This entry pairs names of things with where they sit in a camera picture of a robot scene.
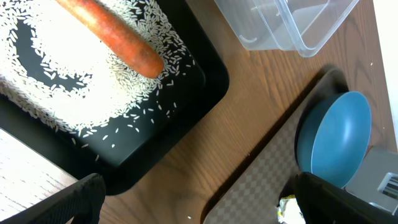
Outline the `pile of white rice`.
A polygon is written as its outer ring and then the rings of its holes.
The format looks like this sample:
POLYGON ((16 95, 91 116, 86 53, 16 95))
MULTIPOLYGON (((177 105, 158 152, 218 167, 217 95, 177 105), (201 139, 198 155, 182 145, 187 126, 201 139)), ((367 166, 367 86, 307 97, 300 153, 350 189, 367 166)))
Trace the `pile of white rice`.
POLYGON ((164 61, 146 78, 55 1, 1 2, 1 96, 50 128, 92 135, 180 73, 187 46, 155 1, 103 1, 164 61))

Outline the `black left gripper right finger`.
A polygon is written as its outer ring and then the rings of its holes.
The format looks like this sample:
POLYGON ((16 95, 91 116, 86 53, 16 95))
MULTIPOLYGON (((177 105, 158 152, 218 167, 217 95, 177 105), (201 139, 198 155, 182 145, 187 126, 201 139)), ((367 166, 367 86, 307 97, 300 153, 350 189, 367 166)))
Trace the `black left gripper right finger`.
POLYGON ((308 172, 296 175, 294 194, 306 223, 397 224, 397 217, 308 172))

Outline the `dark blue plate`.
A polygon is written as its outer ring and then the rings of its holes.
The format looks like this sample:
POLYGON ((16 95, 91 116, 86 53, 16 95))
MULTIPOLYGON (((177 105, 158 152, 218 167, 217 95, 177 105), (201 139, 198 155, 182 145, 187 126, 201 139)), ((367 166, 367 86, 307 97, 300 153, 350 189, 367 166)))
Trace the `dark blue plate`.
POLYGON ((371 107, 362 93, 348 91, 321 100, 298 133, 300 170, 344 188, 364 159, 371 130, 371 107))

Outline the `orange carrot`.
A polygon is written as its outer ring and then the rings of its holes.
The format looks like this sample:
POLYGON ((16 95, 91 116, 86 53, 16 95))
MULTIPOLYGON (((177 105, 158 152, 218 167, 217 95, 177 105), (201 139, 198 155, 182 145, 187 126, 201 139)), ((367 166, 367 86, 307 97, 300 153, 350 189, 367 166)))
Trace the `orange carrot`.
POLYGON ((95 0, 57 0, 126 65, 147 78, 164 69, 160 55, 124 21, 95 0))

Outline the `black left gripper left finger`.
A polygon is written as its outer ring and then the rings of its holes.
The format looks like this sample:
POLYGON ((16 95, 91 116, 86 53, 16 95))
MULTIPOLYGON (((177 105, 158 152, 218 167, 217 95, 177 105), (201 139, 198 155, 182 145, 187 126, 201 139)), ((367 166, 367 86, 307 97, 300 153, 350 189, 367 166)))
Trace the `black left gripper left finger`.
POLYGON ((102 176, 90 174, 1 223, 98 224, 105 196, 106 185, 102 176))

